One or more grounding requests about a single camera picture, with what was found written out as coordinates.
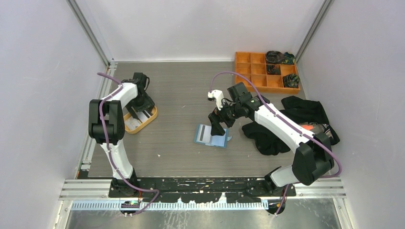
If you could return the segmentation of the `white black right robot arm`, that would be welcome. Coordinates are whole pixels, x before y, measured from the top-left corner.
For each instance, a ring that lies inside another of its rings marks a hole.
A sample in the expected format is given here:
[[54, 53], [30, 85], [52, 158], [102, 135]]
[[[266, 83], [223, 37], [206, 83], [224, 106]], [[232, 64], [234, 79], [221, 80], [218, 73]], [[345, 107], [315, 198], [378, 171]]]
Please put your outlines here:
[[274, 133], [294, 153], [293, 162], [278, 167], [265, 176], [265, 189], [277, 196], [284, 186], [301, 183], [309, 186], [334, 168], [330, 139], [324, 133], [315, 134], [294, 123], [261, 95], [252, 96], [243, 83], [228, 88], [231, 99], [221, 90], [210, 90], [207, 99], [216, 107], [208, 115], [211, 135], [224, 135], [221, 123], [228, 128], [240, 117], [249, 118]]

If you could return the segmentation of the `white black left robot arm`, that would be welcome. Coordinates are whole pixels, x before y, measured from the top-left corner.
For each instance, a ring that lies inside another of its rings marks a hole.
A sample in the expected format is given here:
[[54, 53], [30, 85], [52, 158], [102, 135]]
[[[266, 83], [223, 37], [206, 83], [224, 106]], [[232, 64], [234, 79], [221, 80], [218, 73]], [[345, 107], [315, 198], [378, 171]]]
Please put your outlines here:
[[117, 88], [102, 99], [90, 101], [89, 136], [107, 155], [113, 171], [112, 189], [133, 197], [143, 189], [129, 162], [123, 138], [125, 134], [137, 134], [157, 118], [157, 107], [147, 94], [150, 78], [137, 72], [123, 81], [106, 73], [98, 75], [115, 82]]

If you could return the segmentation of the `orange oval plastic tray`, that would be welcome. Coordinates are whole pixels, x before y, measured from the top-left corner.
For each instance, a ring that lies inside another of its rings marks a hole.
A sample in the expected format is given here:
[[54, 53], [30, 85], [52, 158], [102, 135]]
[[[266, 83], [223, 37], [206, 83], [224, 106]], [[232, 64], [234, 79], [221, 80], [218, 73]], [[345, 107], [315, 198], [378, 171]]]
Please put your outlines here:
[[129, 134], [136, 134], [148, 124], [150, 124], [158, 116], [157, 107], [153, 107], [151, 111], [135, 112], [137, 117], [133, 117], [130, 113], [123, 116], [125, 131]]

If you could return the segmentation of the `white card with black stripe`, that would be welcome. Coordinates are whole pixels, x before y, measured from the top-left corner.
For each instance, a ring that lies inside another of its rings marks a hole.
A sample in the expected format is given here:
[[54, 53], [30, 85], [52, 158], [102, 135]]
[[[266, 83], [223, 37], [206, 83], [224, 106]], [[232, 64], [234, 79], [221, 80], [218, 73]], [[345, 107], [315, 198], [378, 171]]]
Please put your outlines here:
[[211, 129], [209, 125], [199, 125], [197, 128], [196, 142], [209, 144], [211, 142]]

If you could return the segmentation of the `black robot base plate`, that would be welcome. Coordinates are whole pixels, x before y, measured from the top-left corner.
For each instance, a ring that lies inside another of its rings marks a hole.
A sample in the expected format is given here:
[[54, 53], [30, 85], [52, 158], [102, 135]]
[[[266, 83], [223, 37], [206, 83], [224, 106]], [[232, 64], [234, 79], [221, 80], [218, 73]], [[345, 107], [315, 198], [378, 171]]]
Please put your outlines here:
[[261, 177], [141, 177], [135, 185], [141, 192], [129, 187], [123, 181], [113, 179], [110, 183], [110, 198], [142, 198], [150, 201], [154, 190], [159, 191], [155, 202], [175, 203], [216, 203], [225, 196], [227, 203], [256, 203], [262, 198], [275, 197], [281, 199], [296, 195], [295, 188], [288, 190], [273, 187], [269, 179]]

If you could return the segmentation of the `blue leather card holder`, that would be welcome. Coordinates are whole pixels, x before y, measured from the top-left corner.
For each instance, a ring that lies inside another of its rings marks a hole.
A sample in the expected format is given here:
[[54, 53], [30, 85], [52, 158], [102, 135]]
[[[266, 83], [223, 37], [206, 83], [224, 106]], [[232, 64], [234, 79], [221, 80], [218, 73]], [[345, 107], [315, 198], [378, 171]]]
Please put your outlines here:
[[[196, 135], [197, 135], [197, 128], [194, 136], [194, 142], [196, 142]], [[219, 148], [226, 148], [228, 141], [232, 139], [231, 136], [229, 136], [229, 130], [224, 128], [225, 130], [225, 135], [224, 136], [212, 136], [211, 142], [209, 144], [203, 144], [203, 143], [197, 143], [205, 146], [213, 146], [213, 147], [219, 147]]]

